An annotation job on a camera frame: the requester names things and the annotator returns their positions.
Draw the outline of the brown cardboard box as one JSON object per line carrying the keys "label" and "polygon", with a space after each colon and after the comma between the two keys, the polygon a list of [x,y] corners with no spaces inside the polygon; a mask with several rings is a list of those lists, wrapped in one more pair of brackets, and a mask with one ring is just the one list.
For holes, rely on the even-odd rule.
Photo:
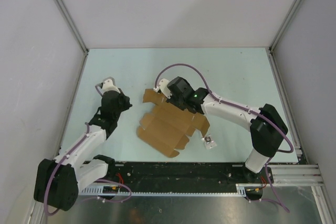
{"label": "brown cardboard box", "polygon": [[145,113],[136,130],[137,136],[168,158],[177,157],[184,150],[196,130],[204,137],[210,127],[206,116],[180,110],[166,101],[161,93],[146,89],[143,103],[154,107]]}

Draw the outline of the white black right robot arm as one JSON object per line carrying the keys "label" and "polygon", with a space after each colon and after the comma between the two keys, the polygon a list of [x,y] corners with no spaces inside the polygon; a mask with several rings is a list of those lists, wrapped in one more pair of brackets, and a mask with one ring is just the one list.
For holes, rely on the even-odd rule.
{"label": "white black right robot arm", "polygon": [[249,183],[254,183],[261,177],[262,168],[279,151],[287,136],[287,126],[276,108],[270,104],[261,108],[251,108],[234,103],[217,97],[206,88],[194,90],[182,77],[171,81],[162,79],[158,87],[166,96],[167,102],[180,110],[217,116],[243,127],[250,133],[253,149],[242,169],[243,179]]}

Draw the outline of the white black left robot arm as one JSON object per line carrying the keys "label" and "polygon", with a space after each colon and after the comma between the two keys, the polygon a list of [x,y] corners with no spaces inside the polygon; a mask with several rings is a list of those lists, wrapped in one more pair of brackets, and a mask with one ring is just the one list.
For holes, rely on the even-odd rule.
{"label": "white black left robot arm", "polygon": [[105,91],[86,131],[63,154],[44,159],[38,165],[34,200],[56,210],[69,210],[80,192],[97,180],[112,181],[117,173],[115,160],[91,153],[115,131],[122,112],[131,107],[130,99],[119,88]]}

